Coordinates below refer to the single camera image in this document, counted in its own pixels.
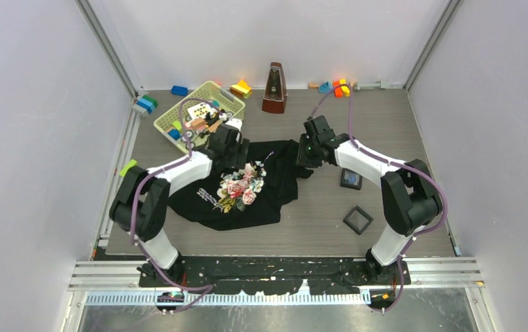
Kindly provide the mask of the black floral t-shirt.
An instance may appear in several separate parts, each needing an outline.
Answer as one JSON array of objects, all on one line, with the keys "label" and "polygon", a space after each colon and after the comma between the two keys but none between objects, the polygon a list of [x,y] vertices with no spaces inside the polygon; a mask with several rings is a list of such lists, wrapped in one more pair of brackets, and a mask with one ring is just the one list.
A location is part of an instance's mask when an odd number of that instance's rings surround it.
[{"label": "black floral t-shirt", "polygon": [[169,197],[169,207],[190,222],[218,231],[278,223],[282,207],[298,198],[298,180],[314,173],[297,165],[298,152],[294,140],[253,142],[244,166],[178,190]]}]

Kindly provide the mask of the blue white brooch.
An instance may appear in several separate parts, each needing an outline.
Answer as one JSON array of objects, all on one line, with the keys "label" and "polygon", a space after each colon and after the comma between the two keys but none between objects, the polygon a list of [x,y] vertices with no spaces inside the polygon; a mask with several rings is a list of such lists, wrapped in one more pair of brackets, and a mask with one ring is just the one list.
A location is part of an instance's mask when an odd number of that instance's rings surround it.
[{"label": "blue white brooch", "polygon": [[344,187],[356,188],[359,186],[359,175],[354,172],[344,170],[342,174],[341,184]]}]

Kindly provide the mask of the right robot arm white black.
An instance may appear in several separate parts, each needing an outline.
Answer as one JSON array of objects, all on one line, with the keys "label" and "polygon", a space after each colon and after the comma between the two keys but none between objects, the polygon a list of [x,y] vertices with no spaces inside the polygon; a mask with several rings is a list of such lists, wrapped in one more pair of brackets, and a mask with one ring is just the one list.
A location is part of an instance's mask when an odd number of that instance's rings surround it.
[{"label": "right robot arm white black", "polygon": [[371,150],[346,133],[330,128],[324,116],[309,117],[299,140],[297,165],[314,168],[328,163],[352,171],[381,190],[387,225],[366,253],[367,278],[383,284],[400,268],[402,257],[416,236],[432,231],[429,223],[446,218],[448,203],[432,179],[426,163],[387,157]]}]

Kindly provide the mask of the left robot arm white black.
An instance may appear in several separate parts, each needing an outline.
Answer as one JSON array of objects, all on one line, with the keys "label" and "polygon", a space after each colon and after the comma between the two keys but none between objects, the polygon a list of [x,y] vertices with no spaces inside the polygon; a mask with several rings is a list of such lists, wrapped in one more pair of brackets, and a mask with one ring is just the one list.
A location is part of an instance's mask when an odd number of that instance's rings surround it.
[{"label": "left robot arm white black", "polygon": [[138,241],[158,265],[156,277],[166,286],[177,285],[183,276],[182,266],[176,263],[179,252],[164,231],[169,197],[216,172],[242,168],[249,140],[242,136],[241,127],[241,120],[229,120],[218,126],[204,147],[192,149],[188,156],[150,169],[132,166],[126,170],[109,219]]}]

